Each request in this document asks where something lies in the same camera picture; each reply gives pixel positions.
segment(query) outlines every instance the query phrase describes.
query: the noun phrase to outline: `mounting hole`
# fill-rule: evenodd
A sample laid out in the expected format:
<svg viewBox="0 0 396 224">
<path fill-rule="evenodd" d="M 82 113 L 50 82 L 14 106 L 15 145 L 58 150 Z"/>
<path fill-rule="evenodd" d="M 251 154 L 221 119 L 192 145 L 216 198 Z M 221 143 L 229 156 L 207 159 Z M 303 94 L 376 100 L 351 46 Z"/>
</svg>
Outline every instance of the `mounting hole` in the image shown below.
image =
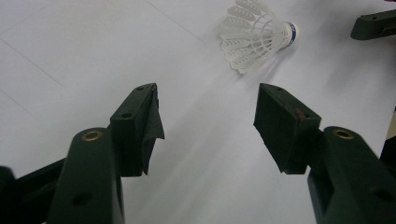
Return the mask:
<svg viewBox="0 0 396 224">
<path fill-rule="evenodd" d="M 380 199 L 382 201 L 386 201 L 386 202 L 390 202 L 390 203 L 394 201 L 393 196 L 388 191 L 386 191 L 384 189 L 373 188 L 370 191 L 375 197 L 377 197 L 378 199 Z"/>
<path fill-rule="evenodd" d="M 76 195 L 73 198 L 73 205 L 74 206 L 84 206 L 86 204 L 88 204 L 92 199 L 92 194 L 89 192 L 82 192 L 78 195 Z"/>
<path fill-rule="evenodd" d="M 132 114 L 123 114 L 121 115 L 123 119 L 128 119 L 132 116 Z"/>
<path fill-rule="evenodd" d="M 95 141 L 95 140 L 101 138 L 102 136 L 103 136 L 102 132 L 92 131 L 92 132 L 84 133 L 84 135 L 82 135 L 81 139 L 86 142 L 91 142 L 91 141 Z"/>
<path fill-rule="evenodd" d="M 349 132 L 347 132 L 345 130 L 341 130 L 341 129 L 335 129 L 334 131 L 332 131 L 332 133 L 340 138 L 347 139 L 347 140 L 354 138 L 352 133 L 349 133 Z"/>
</svg>

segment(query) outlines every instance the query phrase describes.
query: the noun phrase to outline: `white surface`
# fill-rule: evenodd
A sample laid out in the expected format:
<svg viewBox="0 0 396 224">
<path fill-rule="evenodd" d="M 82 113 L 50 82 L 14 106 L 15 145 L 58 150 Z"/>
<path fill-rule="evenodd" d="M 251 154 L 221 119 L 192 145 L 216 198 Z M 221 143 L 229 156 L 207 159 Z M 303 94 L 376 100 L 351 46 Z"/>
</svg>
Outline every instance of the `white surface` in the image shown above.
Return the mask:
<svg viewBox="0 0 396 224">
<path fill-rule="evenodd" d="M 306 175 L 283 175 L 253 127 L 260 82 L 285 88 L 378 154 L 396 105 L 396 38 L 349 37 L 369 0 L 268 0 L 301 30 L 240 76 L 219 48 L 232 0 L 0 0 L 0 164 L 20 177 L 63 158 L 156 82 L 165 130 L 149 176 L 123 180 L 127 223 L 315 223 Z"/>
</svg>

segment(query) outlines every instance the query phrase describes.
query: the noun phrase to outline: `white shuttlecock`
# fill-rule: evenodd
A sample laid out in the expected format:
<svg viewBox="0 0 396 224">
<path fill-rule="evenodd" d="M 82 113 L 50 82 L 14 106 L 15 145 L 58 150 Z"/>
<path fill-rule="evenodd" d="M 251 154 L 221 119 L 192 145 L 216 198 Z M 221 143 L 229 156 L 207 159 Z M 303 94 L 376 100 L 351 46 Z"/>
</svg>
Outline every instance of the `white shuttlecock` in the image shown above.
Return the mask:
<svg viewBox="0 0 396 224">
<path fill-rule="evenodd" d="M 222 23 L 221 49 L 231 68 L 245 74 L 262 66 L 300 35 L 298 27 L 280 21 L 261 0 L 235 0 Z"/>
</svg>

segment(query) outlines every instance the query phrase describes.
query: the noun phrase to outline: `dark green plastic part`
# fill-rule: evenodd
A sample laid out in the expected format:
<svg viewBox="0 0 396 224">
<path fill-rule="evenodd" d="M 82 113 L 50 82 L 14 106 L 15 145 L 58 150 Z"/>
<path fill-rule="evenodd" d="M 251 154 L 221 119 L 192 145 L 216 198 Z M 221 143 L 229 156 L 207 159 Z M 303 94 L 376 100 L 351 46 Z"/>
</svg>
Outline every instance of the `dark green plastic part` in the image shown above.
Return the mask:
<svg viewBox="0 0 396 224">
<path fill-rule="evenodd" d="M 319 224 L 395 223 L 396 180 L 357 133 L 328 127 L 318 149 L 326 171 L 308 185 Z"/>
<path fill-rule="evenodd" d="M 149 172 L 155 140 L 164 139 L 158 102 L 157 85 L 143 85 L 134 89 L 110 118 L 121 176 Z"/>
<path fill-rule="evenodd" d="M 93 128 L 78 133 L 64 163 L 47 223 L 123 223 L 119 178 L 110 130 Z"/>
<path fill-rule="evenodd" d="M 389 35 L 396 35 L 396 10 L 359 17 L 350 36 L 356 40 L 369 40 Z"/>
<path fill-rule="evenodd" d="M 280 172 L 304 174 L 320 116 L 287 91 L 260 84 L 254 126 Z"/>
</svg>

